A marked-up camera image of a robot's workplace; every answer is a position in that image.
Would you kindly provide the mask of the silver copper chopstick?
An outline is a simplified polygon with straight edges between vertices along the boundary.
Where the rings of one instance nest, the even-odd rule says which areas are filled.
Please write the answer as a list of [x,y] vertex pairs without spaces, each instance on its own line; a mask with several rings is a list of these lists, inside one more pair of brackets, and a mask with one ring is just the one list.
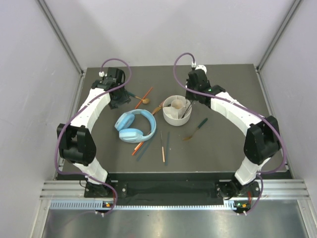
[[160,130],[160,141],[161,141],[162,161],[163,161],[163,163],[165,163],[164,144],[163,144],[163,137],[162,137],[162,131],[161,130]]

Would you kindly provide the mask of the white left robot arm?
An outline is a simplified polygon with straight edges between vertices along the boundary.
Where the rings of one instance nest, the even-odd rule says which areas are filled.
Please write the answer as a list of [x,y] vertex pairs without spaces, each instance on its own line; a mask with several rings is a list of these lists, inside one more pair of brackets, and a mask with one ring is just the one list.
[[92,84],[86,100],[80,107],[84,110],[67,126],[58,147],[60,156],[85,174],[86,197],[114,195],[110,176],[96,158],[97,148],[91,131],[106,106],[116,109],[131,101],[124,87],[105,93],[125,82],[123,70],[109,67],[107,73],[102,71],[99,76],[101,79]]

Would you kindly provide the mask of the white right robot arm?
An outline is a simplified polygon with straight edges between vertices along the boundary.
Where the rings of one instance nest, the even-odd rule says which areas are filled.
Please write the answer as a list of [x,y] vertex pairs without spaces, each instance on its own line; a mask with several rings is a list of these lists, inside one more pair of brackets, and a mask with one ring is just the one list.
[[219,195],[224,199],[243,196],[249,191],[249,185],[257,173],[281,148],[276,136],[279,132],[277,119],[268,116],[261,120],[234,100],[225,89],[218,85],[211,86],[201,65],[192,69],[188,76],[186,99],[198,101],[221,114],[245,135],[245,158],[233,179],[219,189]]

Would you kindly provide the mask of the light blue headphones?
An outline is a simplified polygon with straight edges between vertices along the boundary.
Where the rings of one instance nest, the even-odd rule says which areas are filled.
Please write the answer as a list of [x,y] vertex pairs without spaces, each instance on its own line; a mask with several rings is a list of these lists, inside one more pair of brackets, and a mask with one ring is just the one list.
[[[144,135],[143,132],[136,128],[131,128],[136,115],[144,116],[150,123],[151,131]],[[120,140],[127,143],[140,143],[150,140],[157,129],[157,122],[152,113],[147,110],[134,109],[123,113],[114,125],[115,129],[119,133]]]

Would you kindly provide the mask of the dark teal chopstick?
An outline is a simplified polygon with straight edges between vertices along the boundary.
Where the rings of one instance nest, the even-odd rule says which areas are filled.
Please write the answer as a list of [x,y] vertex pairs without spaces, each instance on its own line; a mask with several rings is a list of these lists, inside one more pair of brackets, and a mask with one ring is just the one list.
[[137,160],[136,160],[137,162],[140,161],[140,159],[143,157],[143,155],[145,154],[145,152],[147,151],[147,149],[149,148],[149,146],[153,142],[156,135],[157,135],[157,132],[155,132],[153,137],[149,141],[146,142],[145,147],[143,148],[143,150],[140,152],[140,154],[137,157]]
[[169,144],[170,144],[170,131],[167,133],[167,139],[166,139],[166,151],[165,151],[165,166],[168,165],[168,156],[169,156]]

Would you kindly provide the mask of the white divided round container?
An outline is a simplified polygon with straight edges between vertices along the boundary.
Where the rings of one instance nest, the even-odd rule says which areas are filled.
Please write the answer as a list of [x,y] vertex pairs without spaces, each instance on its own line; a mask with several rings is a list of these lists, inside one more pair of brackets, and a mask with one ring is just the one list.
[[172,126],[182,126],[186,124],[190,118],[192,107],[183,119],[181,119],[181,117],[189,104],[190,101],[184,96],[173,95],[166,98],[162,105],[165,121]]

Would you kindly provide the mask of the gold spoon green handle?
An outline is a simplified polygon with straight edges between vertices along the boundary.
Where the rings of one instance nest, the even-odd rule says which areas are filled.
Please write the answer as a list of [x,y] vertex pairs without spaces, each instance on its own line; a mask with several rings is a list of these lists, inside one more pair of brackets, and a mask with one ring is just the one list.
[[134,95],[134,94],[131,93],[131,92],[128,92],[128,94],[129,94],[130,96],[136,98],[136,99],[139,99],[143,104],[149,104],[149,103],[150,103],[150,99],[149,99],[149,98],[144,98],[144,99],[142,99],[142,98],[140,98],[140,97]]

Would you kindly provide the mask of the orange chopstick under headphones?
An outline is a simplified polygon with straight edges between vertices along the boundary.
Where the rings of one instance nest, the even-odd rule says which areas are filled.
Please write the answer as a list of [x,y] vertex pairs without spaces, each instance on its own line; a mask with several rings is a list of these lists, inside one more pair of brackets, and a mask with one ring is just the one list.
[[[142,97],[142,99],[148,98],[148,95],[149,95],[149,93],[150,93],[152,90],[153,90],[153,87],[151,87],[151,88],[147,91],[147,93]],[[135,109],[138,109],[138,107],[139,107],[141,104],[142,104],[142,102],[140,101],[140,102],[135,106]]]

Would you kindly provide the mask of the aluminium frame rail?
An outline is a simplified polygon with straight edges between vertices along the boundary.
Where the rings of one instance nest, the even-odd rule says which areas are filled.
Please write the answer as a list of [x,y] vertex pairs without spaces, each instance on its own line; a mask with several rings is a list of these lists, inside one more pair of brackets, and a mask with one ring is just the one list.
[[50,10],[47,2],[45,0],[35,0],[36,4],[39,6],[40,10],[42,11],[43,15],[47,19],[49,25],[51,26],[54,34],[56,35],[59,43],[61,44],[62,48],[66,52],[68,58],[70,59],[72,65],[79,73],[80,76],[84,74],[83,68],[80,66],[79,61],[77,60],[73,50],[71,49],[65,35],[63,34],[58,22],[56,21],[52,11]]

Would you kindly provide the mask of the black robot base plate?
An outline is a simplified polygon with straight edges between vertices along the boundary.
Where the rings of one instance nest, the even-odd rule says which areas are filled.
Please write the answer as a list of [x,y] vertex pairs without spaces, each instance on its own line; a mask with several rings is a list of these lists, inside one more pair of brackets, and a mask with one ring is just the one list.
[[232,173],[111,173],[107,185],[86,185],[86,198],[110,198],[114,188],[119,204],[180,204],[187,201],[247,199],[260,194],[260,182],[240,185]]

